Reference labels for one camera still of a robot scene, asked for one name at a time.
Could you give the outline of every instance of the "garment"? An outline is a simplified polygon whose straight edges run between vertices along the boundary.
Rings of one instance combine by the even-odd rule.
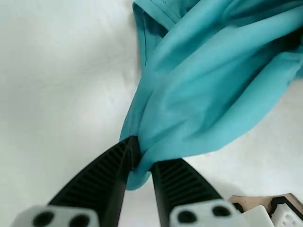
[[[127,189],[157,161],[218,150],[254,127],[303,70],[303,1],[137,0],[142,77],[121,139],[142,160]]]

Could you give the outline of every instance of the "white table surface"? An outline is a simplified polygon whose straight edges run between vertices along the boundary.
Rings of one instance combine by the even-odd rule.
[[[119,138],[140,69],[131,0],[0,0],[0,220],[48,202]],[[303,201],[303,81],[253,130],[187,160],[225,197]],[[151,180],[124,227],[158,227]]]

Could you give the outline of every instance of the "mounting hole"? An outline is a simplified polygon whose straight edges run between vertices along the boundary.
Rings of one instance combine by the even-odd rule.
[[[197,221],[197,218],[193,212],[185,210],[178,214],[178,221],[180,223],[193,223]]]
[[[87,227],[88,225],[89,217],[85,214],[79,214],[70,221],[70,227]]]
[[[50,211],[44,211],[40,214],[38,214],[34,220],[33,220],[33,225],[35,227],[44,227],[49,225],[54,218],[54,214]]]
[[[213,208],[213,214],[217,217],[227,217],[230,216],[231,212],[226,207],[216,206]]]

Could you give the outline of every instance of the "fabric seam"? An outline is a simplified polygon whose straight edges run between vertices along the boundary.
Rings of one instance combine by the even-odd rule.
[[[162,13],[164,13],[174,24],[176,23],[163,9],[161,9],[160,6],[158,6],[153,0],[150,0],[150,2],[152,4],[154,4],[158,9],[160,9],[162,11]]]
[[[176,12],[173,11],[172,8],[169,7],[169,5],[168,5],[164,0],[160,0],[160,1],[163,2],[163,4],[166,5],[166,7],[169,8],[169,9],[171,10],[171,12],[172,12],[173,14],[175,14],[175,16],[176,16],[177,18],[181,19],[181,17],[179,17],[179,16],[176,14]]]

